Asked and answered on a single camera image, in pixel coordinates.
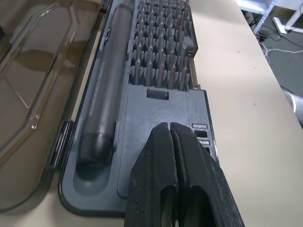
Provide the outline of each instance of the bit holder tray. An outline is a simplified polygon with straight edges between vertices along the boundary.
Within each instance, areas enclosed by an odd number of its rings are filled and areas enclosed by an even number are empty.
[[[113,0],[105,31],[119,0]],[[100,46],[106,39],[103,35]],[[191,10],[180,0],[136,0],[128,62],[116,124],[114,154],[108,166],[77,165],[83,123],[100,69],[98,54],[71,150],[61,174],[59,193],[71,212],[123,217],[130,173],[151,130],[161,122],[190,127],[218,162],[206,91],[196,84],[193,58],[198,50]]]

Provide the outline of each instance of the case hinge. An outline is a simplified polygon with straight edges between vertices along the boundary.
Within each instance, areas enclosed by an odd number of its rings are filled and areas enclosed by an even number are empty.
[[[69,147],[73,125],[74,122],[72,121],[63,122],[56,145],[54,147],[50,167],[61,169],[65,153]]]

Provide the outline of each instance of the black screwdriver handle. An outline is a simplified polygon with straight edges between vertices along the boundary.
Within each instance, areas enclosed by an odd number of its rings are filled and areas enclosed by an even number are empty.
[[[119,4],[107,33],[101,66],[80,141],[79,163],[107,164],[113,153],[133,10]]]

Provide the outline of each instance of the floor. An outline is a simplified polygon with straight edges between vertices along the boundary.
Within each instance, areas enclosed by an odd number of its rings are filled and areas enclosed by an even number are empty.
[[[267,32],[267,35],[270,36],[264,41],[268,50],[281,49],[294,52],[303,50],[303,34],[290,32],[284,37],[280,36],[277,34],[272,18],[265,21],[259,32],[261,34]],[[303,97],[303,52],[295,54],[270,51],[268,55],[270,67],[279,84],[292,93]]]

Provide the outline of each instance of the table surface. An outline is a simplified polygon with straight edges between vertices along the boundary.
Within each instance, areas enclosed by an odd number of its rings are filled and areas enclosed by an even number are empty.
[[[221,168],[246,226],[303,223],[303,131],[235,0],[191,0],[195,57],[208,92]],[[34,210],[1,215],[2,227],[122,227],[60,204],[56,182]]]

